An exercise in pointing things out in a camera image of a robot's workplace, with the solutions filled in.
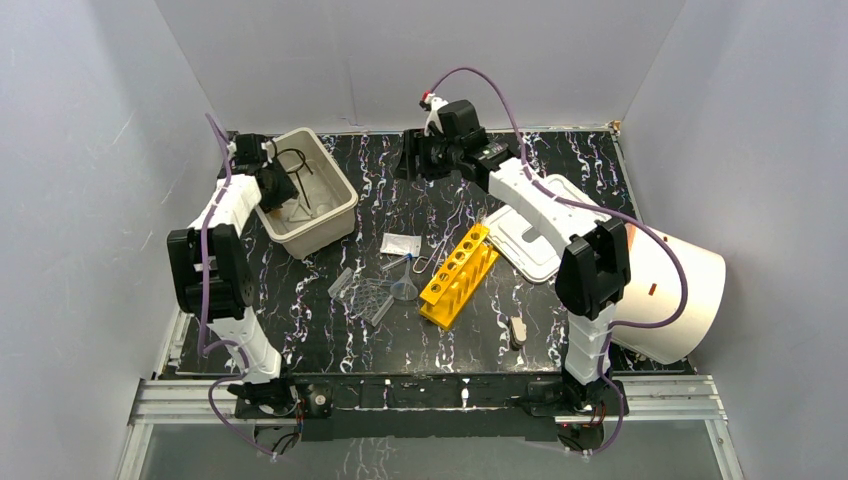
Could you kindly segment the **beige plastic bin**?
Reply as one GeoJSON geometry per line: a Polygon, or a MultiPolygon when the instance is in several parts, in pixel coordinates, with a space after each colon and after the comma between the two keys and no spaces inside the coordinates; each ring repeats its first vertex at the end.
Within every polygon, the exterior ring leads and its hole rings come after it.
{"type": "Polygon", "coordinates": [[[266,150],[298,189],[280,208],[256,210],[272,241],[302,260],[354,231],[359,194],[313,130],[277,136],[266,150]]]}

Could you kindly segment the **clear plastic zip bag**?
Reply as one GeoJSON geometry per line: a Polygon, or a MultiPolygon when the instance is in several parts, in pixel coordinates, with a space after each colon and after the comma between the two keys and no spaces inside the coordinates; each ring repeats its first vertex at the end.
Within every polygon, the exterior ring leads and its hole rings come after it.
{"type": "Polygon", "coordinates": [[[418,257],[422,246],[420,235],[384,233],[380,252],[387,255],[418,257]]]}

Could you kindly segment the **clear well plate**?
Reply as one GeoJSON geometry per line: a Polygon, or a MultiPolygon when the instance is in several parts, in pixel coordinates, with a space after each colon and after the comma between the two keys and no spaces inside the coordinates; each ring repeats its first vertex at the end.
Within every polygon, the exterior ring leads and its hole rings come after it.
{"type": "Polygon", "coordinates": [[[363,278],[346,268],[327,290],[330,298],[340,303],[353,319],[378,326],[393,306],[395,298],[384,281],[363,278]]]}

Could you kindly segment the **small beige stopper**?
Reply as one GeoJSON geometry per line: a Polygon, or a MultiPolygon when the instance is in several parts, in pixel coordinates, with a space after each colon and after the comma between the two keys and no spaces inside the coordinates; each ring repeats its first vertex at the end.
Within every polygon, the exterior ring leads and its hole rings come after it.
{"type": "Polygon", "coordinates": [[[520,350],[527,342],[527,326],[521,317],[513,316],[509,320],[510,328],[510,347],[513,350],[520,350]]]}

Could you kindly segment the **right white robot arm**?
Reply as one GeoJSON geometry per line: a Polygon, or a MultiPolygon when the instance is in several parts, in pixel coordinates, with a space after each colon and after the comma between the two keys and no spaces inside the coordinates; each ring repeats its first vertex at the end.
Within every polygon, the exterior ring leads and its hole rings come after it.
{"type": "Polygon", "coordinates": [[[403,134],[395,176],[435,181],[457,172],[511,207],[554,249],[560,260],[555,292],[568,312],[563,361],[573,379],[563,387],[565,405],[590,413],[603,399],[608,337],[616,305],[631,280],[625,224],[593,203],[563,198],[506,142],[491,140],[473,104],[427,92],[419,102],[425,125],[403,134]]]}

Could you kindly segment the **aluminium frame rail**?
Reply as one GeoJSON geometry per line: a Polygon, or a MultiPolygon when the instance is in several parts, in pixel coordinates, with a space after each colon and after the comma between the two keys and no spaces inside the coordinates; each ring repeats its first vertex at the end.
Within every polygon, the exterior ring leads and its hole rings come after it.
{"type": "MultiPolygon", "coordinates": [[[[703,421],[721,477],[742,479],[744,473],[728,430],[726,411],[710,375],[626,375],[622,378],[630,413],[628,421],[703,421]]],[[[209,380],[143,380],[128,424],[119,479],[140,476],[144,449],[152,427],[163,424],[215,424],[208,402],[209,380]]]]}

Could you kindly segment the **clear plastic funnel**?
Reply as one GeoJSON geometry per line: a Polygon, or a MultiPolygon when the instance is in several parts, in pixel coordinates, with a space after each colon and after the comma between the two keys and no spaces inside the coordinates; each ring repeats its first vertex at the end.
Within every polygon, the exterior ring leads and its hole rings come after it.
{"type": "Polygon", "coordinates": [[[412,281],[412,259],[408,259],[403,276],[390,287],[390,294],[397,301],[413,301],[418,298],[419,290],[412,281]]]}

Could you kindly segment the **blue capped plastic tube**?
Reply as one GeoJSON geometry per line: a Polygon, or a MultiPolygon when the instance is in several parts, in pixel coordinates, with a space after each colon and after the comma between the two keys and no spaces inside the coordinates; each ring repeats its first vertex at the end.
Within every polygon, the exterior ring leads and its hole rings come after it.
{"type": "Polygon", "coordinates": [[[389,271],[393,268],[396,268],[397,266],[399,266],[401,264],[405,264],[405,263],[407,263],[407,262],[409,262],[413,259],[414,259],[414,256],[411,253],[406,253],[403,256],[395,258],[395,259],[381,265],[380,270],[383,271],[383,272],[386,272],[386,271],[389,271]]]}

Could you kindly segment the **white bin lid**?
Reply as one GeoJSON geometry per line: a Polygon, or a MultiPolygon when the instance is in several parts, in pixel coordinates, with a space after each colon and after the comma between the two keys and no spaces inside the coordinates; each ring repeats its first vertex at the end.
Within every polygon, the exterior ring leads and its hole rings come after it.
{"type": "MultiPolygon", "coordinates": [[[[598,206],[564,175],[547,176],[543,183],[559,197],[598,206]]],[[[569,216],[566,226],[580,227],[586,222],[593,224],[595,220],[611,218],[607,214],[583,208],[567,208],[569,216]]],[[[489,229],[489,242],[528,282],[542,284],[556,276],[561,262],[556,249],[513,208],[503,206],[488,214],[482,225],[489,229]]]]}

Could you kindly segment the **black wire ring stand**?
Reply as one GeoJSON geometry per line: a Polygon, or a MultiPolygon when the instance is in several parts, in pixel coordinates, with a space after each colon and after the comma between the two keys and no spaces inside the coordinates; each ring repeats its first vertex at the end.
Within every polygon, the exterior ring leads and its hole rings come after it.
{"type": "Polygon", "coordinates": [[[308,163],[308,159],[307,159],[307,157],[306,157],[305,153],[304,153],[302,150],[298,149],[298,148],[285,148],[285,149],[283,149],[283,150],[279,150],[279,149],[277,148],[277,146],[276,146],[276,145],[274,145],[274,153],[273,153],[272,158],[273,158],[274,160],[278,160],[278,159],[279,159],[279,157],[280,157],[282,154],[284,154],[284,153],[293,153],[293,154],[295,154],[295,155],[296,155],[296,156],[300,159],[300,164],[299,164],[298,166],[296,166],[296,167],[292,167],[291,169],[286,169],[286,170],[285,170],[285,172],[286,172],[287,174],[289,174],[289,175],[294,175],[294,176],[295,176],[295,179],[296,179],[296,181],[297,181],[297,185],[298,185],[298,187],[299,187],[300,196],[301,196],[301,197],[303,198],[303,200],[305,201],[306,206],[310,208],[309,198],[308,198],[308,195],[307,195],[307,193],[306,193],[306,189],[305,189],[305,186],[304,186],[303,180],[302,180],[302,178],[301,178],[301,176],[300,176],[300,171],[301,171],[301,170],[303,170],[303,169],[306,169],[306,170],[307,170],[307,172],[308,172],[310,175],[313,175],[313,174],[314,174],[314,171],[312,170],[311,166],[309,165],[309,163],[308,163]]]}

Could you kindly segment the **yellow test tube rack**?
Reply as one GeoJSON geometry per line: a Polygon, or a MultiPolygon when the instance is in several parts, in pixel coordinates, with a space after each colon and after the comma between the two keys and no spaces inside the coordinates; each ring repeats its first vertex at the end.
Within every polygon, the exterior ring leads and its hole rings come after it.
{"type": "Polygon", "coordinates": [[[500,258],[486,243],[490,229],[474,224],[422,289],[419,313],[442,330],[450,330],[489,271],[500,258]]]}

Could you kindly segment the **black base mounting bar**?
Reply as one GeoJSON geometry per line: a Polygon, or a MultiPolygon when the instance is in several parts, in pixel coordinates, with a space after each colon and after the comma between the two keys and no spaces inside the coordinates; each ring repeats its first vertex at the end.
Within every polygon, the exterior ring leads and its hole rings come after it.
{"type": "Polygon", "coordinates": [[[519,437],[553,441],[580,408],[556,373],[297,374],[309,441],[519,437]]]}

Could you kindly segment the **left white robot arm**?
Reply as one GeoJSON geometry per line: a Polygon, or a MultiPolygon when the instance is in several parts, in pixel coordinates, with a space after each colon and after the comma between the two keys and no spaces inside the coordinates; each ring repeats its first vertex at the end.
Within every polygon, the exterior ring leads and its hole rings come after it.
{"type": "Polygon", "coordinates": [[[263,407],[286,416],[297,407],[299,391],[280,378],[281,355],[253,309],[255,277],[241,235],[255,210],[278,208],[298,191],[269,153],[269,137],[237,134],[220,145],[223,166],[210,200],[188,227],[167,236],[176,298],[198,321],[197,353],[226,349],[244,383],[265,384],[259,398],[263,407]]]}

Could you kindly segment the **white centrifuge with orange lid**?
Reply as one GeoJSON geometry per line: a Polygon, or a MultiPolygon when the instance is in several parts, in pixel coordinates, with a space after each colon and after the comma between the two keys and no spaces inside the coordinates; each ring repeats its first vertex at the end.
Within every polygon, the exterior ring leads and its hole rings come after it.
{"type": "MultiPolygon", "coordinates": [[[[641,229],[629,225],[631,281],[617,304],[617,320],[652,324],[667,319],[679,306],[681,284],[667,253],[641,229]]],[[[668,365],[690,354],[704,339],[719,310],[726,262],[706,250],[657,230],[675,253],[687,278],[688,300],[682,315],[657,329],[617,326],[612,341],[668,365]]]]}

